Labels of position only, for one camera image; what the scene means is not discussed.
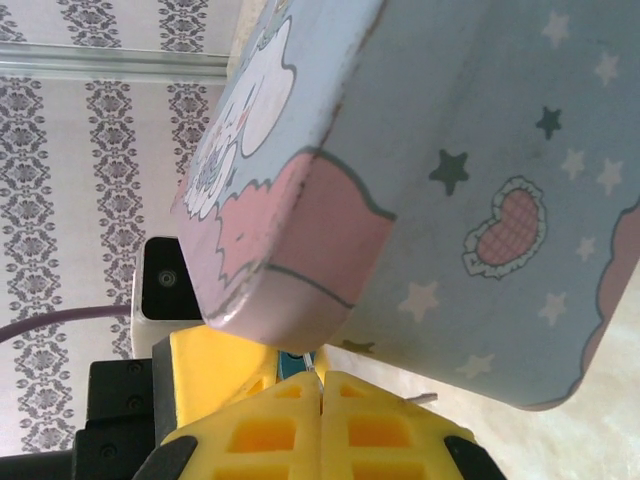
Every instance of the damask wallpaper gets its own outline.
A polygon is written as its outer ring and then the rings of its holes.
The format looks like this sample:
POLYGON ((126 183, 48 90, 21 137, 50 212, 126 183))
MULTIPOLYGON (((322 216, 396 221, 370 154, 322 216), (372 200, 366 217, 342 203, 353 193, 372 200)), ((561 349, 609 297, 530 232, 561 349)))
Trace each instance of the damask wallpaper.
MULTIPOLYGON (((235 3, 5 1, 0 39, 219 53, 233 29, 212 33, 213 13, 235 3)), ((0 72, 1 324, 130 300, 134 254, 174 232, 177 183, 222 89, 0 72)), ((127 318, 97 319, 1 344, 0 456, 71 448, 89 365, 128 357, 128 330, 127 318)))
POLYGON ((3 0, 0 41, 227 55, 240 0, 3 0))

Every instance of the purple cable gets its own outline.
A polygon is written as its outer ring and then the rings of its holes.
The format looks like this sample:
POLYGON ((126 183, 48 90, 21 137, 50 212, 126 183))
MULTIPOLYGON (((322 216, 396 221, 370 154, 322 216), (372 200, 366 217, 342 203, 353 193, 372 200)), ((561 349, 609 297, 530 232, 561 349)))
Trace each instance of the purple cable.
POLYGON ((0 328, 0 343, 27 333, 34 328, 46 327, 52 323, 70 322, 86 318, 120 317, 131 314, 131 305, 105 305, 103 307, 71 308, 57 312, 43 313, 25 318, 0 328))

